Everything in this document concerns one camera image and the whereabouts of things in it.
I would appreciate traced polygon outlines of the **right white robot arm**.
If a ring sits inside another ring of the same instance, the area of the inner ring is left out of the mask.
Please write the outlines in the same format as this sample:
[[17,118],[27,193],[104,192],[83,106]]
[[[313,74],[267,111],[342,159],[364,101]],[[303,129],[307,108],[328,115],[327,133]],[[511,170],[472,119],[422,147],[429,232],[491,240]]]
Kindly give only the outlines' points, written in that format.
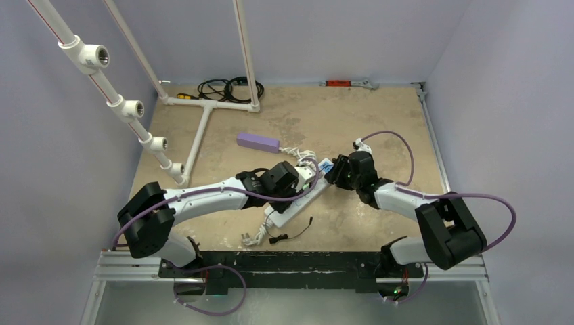
[[378,176],[368,152],[340,155],[332,162],[325,176],[328,183],[354,191],[374,209],[397,213],[418,224],[419,238],[402,237],[382,246],[384,273],[395,276],[411,263],[432,263],[448,270],[486,248],[486,237],[461,198],[408,194],[394,181]]

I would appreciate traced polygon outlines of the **white power strip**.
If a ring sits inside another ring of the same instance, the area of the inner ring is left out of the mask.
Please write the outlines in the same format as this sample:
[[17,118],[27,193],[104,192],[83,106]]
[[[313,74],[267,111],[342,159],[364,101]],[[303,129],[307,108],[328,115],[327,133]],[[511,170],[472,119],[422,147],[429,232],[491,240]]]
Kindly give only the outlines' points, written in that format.
[[283,212],[275,212],[273,207],[268,206],[264,210],[265,218],[268,225],[274,225],[277,228],[285,226],[290,220],[302,213],[315,199],[320,197],[330,184],[324,179],[325,174],[331,170],[334,163],[325,158],[319,163],[319,180],[314,189],[304,197],[291,202],[291,205]]

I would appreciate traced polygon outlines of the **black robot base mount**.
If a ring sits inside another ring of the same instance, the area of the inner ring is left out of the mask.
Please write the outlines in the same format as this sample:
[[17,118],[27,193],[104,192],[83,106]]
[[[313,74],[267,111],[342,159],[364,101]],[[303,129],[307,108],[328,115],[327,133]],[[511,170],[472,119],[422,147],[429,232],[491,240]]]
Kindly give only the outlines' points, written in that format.
[[158,275],[176,282],[198,280],[209,295],[231,289],[354,290],[406,296],[412,280],[425,277],[418,263],[384,267],[382,251],[202,251],[185,267],[161,259]]

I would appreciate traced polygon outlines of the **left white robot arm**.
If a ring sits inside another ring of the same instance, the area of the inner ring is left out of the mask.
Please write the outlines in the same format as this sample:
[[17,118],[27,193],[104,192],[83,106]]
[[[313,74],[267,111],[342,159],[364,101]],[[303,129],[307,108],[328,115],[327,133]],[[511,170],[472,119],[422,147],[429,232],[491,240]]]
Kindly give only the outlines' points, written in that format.
[[155,181],[140,188],[117,217],[132,258],[160,257],[192,277],[202,267],[200,251],[192,238],[173,231],[176,225],[220,211],[265,204],[285,209],[301,195],[302,187],[299,172],[287,161],[195,188],[164,189]]

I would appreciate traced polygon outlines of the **black plug adapter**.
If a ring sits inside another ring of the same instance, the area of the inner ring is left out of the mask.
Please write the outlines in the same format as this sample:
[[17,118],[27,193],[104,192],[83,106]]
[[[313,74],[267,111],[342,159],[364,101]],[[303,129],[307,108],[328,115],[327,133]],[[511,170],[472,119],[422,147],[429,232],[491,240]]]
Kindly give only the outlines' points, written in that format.
[[295,238],[298,238],[299,236],[304,234],[311,227],[312,223],[313,223],[313,216],[310,216],[308,225],[305,228],[303,228],[296,235],[290,236],[288,234],[280,234],[278,236],[269,236],[268,241],[270,244],[277,244],[278,242],[285,241],[285,240],[294,240]]

